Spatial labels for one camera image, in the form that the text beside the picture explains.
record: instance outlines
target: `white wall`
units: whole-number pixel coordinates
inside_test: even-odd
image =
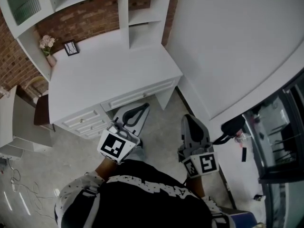
[[[207,118],[246,96],[290,56],[304,36],[303,11],[304,0],[179,0],[167,50]],[[186,100],[191,106],[193,98]]]
[[[296,227],[304,217],[304,181],[286,184],[285,228]]]

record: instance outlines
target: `tile floor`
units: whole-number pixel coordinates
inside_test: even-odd
[[[146,162],[158,170],[174,177],[180,182],[186,179],[186,170],[178,162],[177,148],[181,145],[180,122],[188,113],[178,94],[174,92],[165,111],[159,106],[154,96],[145,98],[150,103],[151,111],[147,118],[141,138],[146,150]],[[57,127],[52,133],[53,148],[45,152],[24,152],[20,161],[11,162],[21,173],[20,183],[33,188],[36,182],[40,192],[38,196],[54,197],[54,189],[61,190],[66,184],[87,171],[94,170],[103,160],[96,148],[99,139],[82,139]],[[12,170],[6,168],[0,174],[0,218],[8,228],[56,228],[54,220],[38,215],[35,210],[41,205],[33,194],[27,194],[25,187],[20,187],[30,215],[26,212],[21,198],[13,192],[10,183]],[[202,178],[205,193],[214,198],[221,206],[231,207],[224,184],[218,173]],[[6,192],[13,211],[6,203]],[[41,199],[42,215],[54,217],[55,199]]]

